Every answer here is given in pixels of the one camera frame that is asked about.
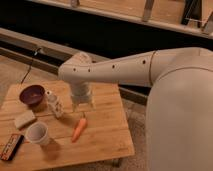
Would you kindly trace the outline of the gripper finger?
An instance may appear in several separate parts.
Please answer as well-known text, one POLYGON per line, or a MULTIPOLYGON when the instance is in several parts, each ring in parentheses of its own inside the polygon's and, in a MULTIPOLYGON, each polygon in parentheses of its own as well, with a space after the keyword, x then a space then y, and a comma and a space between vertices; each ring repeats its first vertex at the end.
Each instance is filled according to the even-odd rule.
POLYGON ((78 107, 78 104, 75 104, 75 103, 73 103, 73 104, 72 104, 73 112, 75 112, 75 111, 76 111, 77 107, 78 107))
POLYGON ((93 107, 94 107, 92 101, 89 101, 87 104, 88 104, 88 106, 89 106, 90 108, 93 108, 93 107))

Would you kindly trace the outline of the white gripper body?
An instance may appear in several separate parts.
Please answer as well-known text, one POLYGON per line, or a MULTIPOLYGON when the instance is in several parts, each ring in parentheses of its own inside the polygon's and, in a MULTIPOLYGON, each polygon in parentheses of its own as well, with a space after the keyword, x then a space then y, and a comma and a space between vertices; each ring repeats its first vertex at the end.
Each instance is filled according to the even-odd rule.
POLYGON ((71 84, 70 89, 74 104, 89 103, 91 101, 92 90, 89 83, 71 84))

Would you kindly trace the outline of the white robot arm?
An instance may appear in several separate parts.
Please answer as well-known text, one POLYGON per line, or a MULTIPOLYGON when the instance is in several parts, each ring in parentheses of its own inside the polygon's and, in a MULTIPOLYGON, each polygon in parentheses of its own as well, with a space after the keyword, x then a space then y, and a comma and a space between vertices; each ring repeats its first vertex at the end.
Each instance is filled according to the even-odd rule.
POLYGON ((58 69, 71 97, 90 82, 149 87, 146 151, 149 171, 213 171, 213 51, 155 50, 93 63, 84 52, 58 69))

